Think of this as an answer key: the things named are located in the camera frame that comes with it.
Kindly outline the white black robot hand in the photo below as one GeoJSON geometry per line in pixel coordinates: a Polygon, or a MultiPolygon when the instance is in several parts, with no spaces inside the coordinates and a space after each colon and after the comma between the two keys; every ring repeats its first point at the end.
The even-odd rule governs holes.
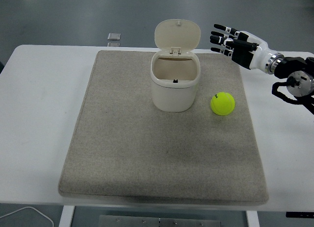
{"type": "Polygon", "coordinates": [[[263,39],[232,27],[215,24],[210,42],[215,44],[210,50],[230,57],[236,64],[249,69],[259,69],[267,74],[274,74],[271,64],[280,54],[271,50],[263,39]]]}

